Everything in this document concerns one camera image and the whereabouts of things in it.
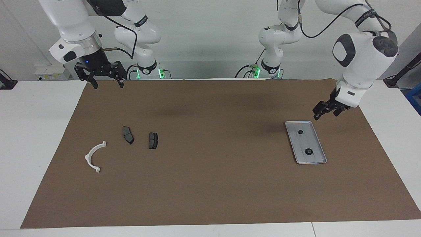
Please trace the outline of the silver metal tray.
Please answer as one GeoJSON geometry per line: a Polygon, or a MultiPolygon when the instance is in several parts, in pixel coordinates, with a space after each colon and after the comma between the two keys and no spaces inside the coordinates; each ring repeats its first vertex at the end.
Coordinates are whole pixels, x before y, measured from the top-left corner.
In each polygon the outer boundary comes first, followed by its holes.
{"type": "Polygon", "coordinates": [[[325,164],[327,162],[319,137],[311,121],[289,120],[285,122],[285,127],[296,163],[303,165],[325,164]],[[298,133],[299,130],[303,130],[304,133],[300,135],[298,133]],[[314,153],[306,155],[304,150],[307,148],[312,149],[314,153]]]}

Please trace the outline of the long dark brake pad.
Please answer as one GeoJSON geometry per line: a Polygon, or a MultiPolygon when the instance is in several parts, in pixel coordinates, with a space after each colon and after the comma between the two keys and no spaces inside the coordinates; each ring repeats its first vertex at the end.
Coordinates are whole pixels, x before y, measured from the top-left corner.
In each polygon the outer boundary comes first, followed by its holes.
{"type": "Polygon", "coordinates": [[[126,142],[128,142],[129,144],[133,144],[133,142],[134,142],[134,137],[133,137],[133,135],[132,135],[132,133],[131,133],[131,130],[130,130],[130,128],[128,127],[128,126],[123,126],[123,128],[122,128],[122,135],[123,135],[123,137],[124,137],[124,139],[125,139],[125,141],[126,142]]]}

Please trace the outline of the black slanted stand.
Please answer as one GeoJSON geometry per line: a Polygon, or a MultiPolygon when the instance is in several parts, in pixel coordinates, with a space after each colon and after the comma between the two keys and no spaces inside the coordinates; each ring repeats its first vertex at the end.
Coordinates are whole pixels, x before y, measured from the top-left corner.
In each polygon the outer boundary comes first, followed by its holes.
{"type": "Polygon", "coordinates": [[[388,88],[399,88],[397,83],[398,81],[409,71],[415,69],[418,65],[421,64],[421,52],[418,53],[400,72],[395,75],[386,77],[383,79],[383,82],[388,88]]]}

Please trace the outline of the blue box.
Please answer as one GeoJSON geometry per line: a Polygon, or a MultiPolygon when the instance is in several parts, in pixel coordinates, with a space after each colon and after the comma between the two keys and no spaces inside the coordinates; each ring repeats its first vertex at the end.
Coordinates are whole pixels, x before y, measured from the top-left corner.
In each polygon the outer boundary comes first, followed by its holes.
{"type": "Polygon", "coordinates": [[[409,92],[405,94],[405,98],[421,116],[421,83],[410,89],[409,92]]]}

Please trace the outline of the black table clamp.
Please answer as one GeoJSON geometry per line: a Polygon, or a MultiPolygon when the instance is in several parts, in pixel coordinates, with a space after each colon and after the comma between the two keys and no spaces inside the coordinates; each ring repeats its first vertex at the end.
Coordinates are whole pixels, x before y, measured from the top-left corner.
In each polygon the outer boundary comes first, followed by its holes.
{"type": "Polygon", "coordinates": [[[12,79],[3,69],[0,69],[0,90],[12,90],[18,83],[17,80],[12,79]]]}

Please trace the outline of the brown table mat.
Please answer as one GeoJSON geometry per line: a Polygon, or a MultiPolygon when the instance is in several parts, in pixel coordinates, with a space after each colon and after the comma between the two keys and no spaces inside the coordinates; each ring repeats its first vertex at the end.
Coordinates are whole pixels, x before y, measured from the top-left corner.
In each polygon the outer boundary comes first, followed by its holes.
{"type": "Polygon", "coordinates": [[[21,228],[421,219],[359,108],[313,122],[325,164],[296,163],[285,122],[313,120],[335,83],[86,85],[21,228]]]}

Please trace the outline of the white wall box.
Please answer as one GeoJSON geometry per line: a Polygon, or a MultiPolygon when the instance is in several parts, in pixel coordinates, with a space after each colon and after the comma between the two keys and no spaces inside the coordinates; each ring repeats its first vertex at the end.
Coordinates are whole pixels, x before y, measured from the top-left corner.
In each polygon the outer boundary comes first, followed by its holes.
{"type": "Polygon", "coordinates": [[[37,66],[34,75],[37,80],[66,81],[72,79],[71,73],[63,65],[37,66]]]}

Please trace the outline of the white semicircular plastic bracket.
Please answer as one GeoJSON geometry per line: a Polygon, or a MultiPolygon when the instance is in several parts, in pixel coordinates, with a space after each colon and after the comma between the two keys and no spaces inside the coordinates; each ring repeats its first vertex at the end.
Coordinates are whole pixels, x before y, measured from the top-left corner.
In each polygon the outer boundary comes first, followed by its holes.
{"type": "Polygon", "coordinates": [[[100,168],[99,166],[95,166],[95,165],[93,165],[93,164],[92,164],[92,161],[91,161],[91,160],[92,160],[92,156],[93,156],[93,154],[94,154],[97,150],[99,150],[99,149],[101,149],[101,148],[103,148],[103,147],[106,147],[106,145],[107,145],[107,142],[106,142],[106,141],[102,141],[102,143],[101,143],[101,144],[98,144],[98,145],[94,146],[94,147],[93,147],[91,150],[89,150],[89,152],[85,155],[85,160],[86,160],[87,164],[89,165],[89,167],[90,167],[90,168],[94,169],[96,173],[99,173],[99,172],[101,171],[101,168],[100,168]]]}

